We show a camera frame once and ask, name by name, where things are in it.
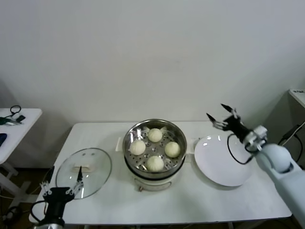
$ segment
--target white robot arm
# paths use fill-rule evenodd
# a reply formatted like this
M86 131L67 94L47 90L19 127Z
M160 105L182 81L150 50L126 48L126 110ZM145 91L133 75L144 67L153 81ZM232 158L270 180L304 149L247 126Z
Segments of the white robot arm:
M224 131L232 131L238 137L245 145L246 151L272 179L285 204L305 228L305 171L291 158L286 148L267 144L267 130L264 127L248 129L241 122L235 109L223 104L222 106L232 115L223 122L218 122L207 114L213 126Z

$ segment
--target white table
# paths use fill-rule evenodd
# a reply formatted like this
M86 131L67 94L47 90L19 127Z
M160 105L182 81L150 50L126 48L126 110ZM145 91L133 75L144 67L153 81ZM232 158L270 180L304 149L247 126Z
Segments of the white table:
M209 122L176 122L186 138L223 134ZM129 175L121 152L115 147L134 123L80 123L70 132L56 162L51 180L61 163L72 153L97 147L112 158L112 173L107 183L94 195L66 205L63 219L67 224L172 224L232 222L284 218L291 216L271 179L252 162L253 174L242 186L222 187L205 177L194 160L185 163L177 182L159 192L138 192ZM43 205L34 207L42 219Z
M0 108L0 117L6 117L10 114L9 108ZM33 200L35 200L37 197L37 195L27 195L25 193L30 185L29 181L24 182L21 187L16 186L10 181L10 177L12 175L17 175L18 172L8 162L6 162L20 141L41 116L42 111L41 109L23 108L20 114L26 117L22 121L22 125L0 125L0 133L6 133L8 135L7 139L0 146L0 165L9 171L9 174L6 177L0 173L0 185L15 196L15 199L12 201L10 207L16 206L20 202L33 202Z

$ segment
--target black device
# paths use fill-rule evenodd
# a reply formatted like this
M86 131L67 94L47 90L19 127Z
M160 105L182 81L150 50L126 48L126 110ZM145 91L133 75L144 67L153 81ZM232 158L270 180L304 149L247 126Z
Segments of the black device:
M46 181L41 183L41 189L44 190L44 200L34 203L31 207L31 215L38 221L35 229L63 229L65 222L62 218L65 206L72 201L83 187L81 167L78 172L77 181L74 187L52 187L49 188L49 181L52 177L54 167L48 174ZM38 203L48 203L47 212L42 220L39 220L32 212L33 207Z

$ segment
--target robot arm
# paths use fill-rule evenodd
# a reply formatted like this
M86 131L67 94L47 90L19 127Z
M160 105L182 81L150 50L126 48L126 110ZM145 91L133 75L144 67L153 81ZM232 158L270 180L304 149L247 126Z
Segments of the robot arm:
M267 144L267 130L264 127L248 129L235 109L223 104L222 106L232 115L223 122L218 122L207 114L213 126L220 130L232 131L238 137L246 151L254 156L259 167L272 179L285 204L305 228L305 172L291 158L286 148Z
M39 221L35 229L62 229L65 225L62 219L65 206L72 201L74 197L83 188L81 167L78 172L77 181L74 187L52 187L49 188L49 182L42 182L41 189L44 191L43 198L48 203L48 209L44 219Z

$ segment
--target steamed bun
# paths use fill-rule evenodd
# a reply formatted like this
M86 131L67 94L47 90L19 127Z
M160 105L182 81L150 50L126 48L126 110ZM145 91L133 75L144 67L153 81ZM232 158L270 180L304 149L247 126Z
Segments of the steamed bun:
M162 139L162 132L157 128L153 128L148 132L148 139L152 142L159 142Z
M164 167L164 162L159 156L151 156L147 160L147 169L151 172L159 172L162 171Z
M146 145L141 140L135 140L130 145L130 152L136 156L144 153L145 149L146 149Z
M178 157L180 154L180 146L176 142L169 142L165 146L165 153L171 158Z

